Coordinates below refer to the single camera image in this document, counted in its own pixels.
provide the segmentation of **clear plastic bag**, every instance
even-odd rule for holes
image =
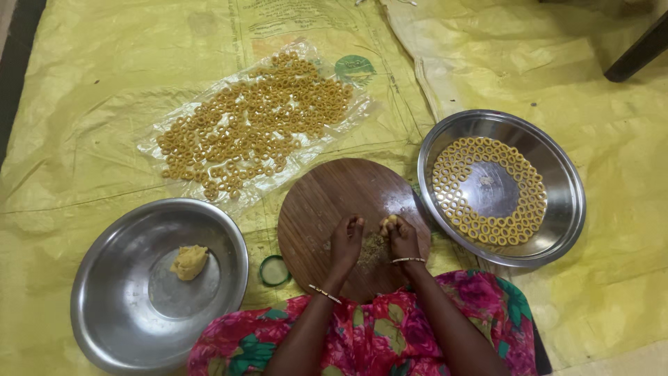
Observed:
[[[296,52],[300,59],[304,59],[315,64],[318,69],[318,75],[320,77],[334,78],[334,66],[329,62],[326,62],[318,54],[315,46],[303,38],[283,46],[279,51],[276,52],[275,55],[281,52]],[[138,149],[148,156],[156,174],[159,175],[168,166],[166,162],[167,156],[161,153],[161,149],[156,142],[156,138],[165,131],[170,130],[172,123],[174,123],[178,117],[185,117],[193,114],[194,109],[197,106],[212,99],[216,93],[220,92],[223,88],[229,87],[235,82],[240,80],[244,80],[249,84],[258,82],[260,78],[249,78],[248,73],[260,67],[268,68],[271,66],[271,56],[267,56],[251,67],[221,79],[220,81],[213,84],[209,89],[193,98],[190,102],[184,103],[181,107],[170,112],[164,118],[161,118],[159,121],[153,124],[150,134],[142,137],[138,141]],[[176,197],[191,197],[211,202],[228,213],[230,216],[238,217],[244,211],[244,209],[254,205],[268,192],[285,183],[291,177],[297,174],[299,170],[301,170],[303,167],[306,167],[320,152],[323,151],[327,144],[340,139],[348,130],[359,124],[361,119],[366,117],[371,112],[371,99],[365,95],[365,92],[361,87],[356,86],[354,83],[352,83],[352,85],[353,95],[348,102],[348,110],[345,113],[345,118],[341,122],[337,124],[325,124],[324,136],[321,138],[309,138],[306,134],[303,133],[293,133],[293,138],[301,142],[301,148],[294,150],[287,157],[287,164],[285,165],[283,171],[280,173],[275,173],[272,176],[260,175],[256,176],[254,179],[244,181],[244,186],[240,190],[240,195],[238,197],[230,198],[230,195],[227,192],[221,191],[219,192],[218,197],[213,200],[209,200],[204,196],[204,187],[194,180],[179,179],[177,181],[173,181],[167,178],[166,180],[170,182],[167,184],[167,190]],[[289,103],[294,104],[293,99],[290,99]],[[227,121],[228,120],[226,116],[223,116],[218,124],[224,124]],[[241,160],[237,162],[237,165],[240,169],[253,166],[253,152],[251,151],[250,153],[250,161]],[[206,162],[204,164],[205,171],[209,171],[210,173],[211,169],[215,167],[224,167],[227,161],[217,163],[203,160],[202,162]],[[263,165],[273,167],[274,162],[272,159],[269,159],[264,161]]]

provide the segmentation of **dough ball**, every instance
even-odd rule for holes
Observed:
[[[397,225],[397,215],[396,214],[390,214],[381,223],[380,227],[380,234],[381,236],[387,238],[389,237],[389,232],[387,231],[387,224],[388,223],[393,223],[394,225]]]
[[[197,277],[206,264],[207,250],[207,247],[200,246],[179,247],[178,255],[174,258],[174,263],[169,271],[176,273],[177,277],[183,281]]]

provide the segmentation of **hand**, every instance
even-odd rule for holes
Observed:
[[[396,258],[419,258],[418,233],[415,227],[408,223],[402,216],[397,215],[397,224],[392,222],[386,225],[389,234],[392,254]]]
[[[348,277],[362,249],[363,230],[364,218],[359,214],[344,217],[339,222],[331,236],[330,273],[341,273],[345,278]]]

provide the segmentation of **wooden chair leg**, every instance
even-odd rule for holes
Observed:
[[[622,82],[666,49],[668,49],[668,11],[617,59],[605,72],[605,77],[612,82]]]

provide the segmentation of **green logo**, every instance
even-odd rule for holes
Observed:
[[[343,56],[334,65],[334,72],[340,80],[358,85],[368,84],[376,74],[369,59],[357,55]]]

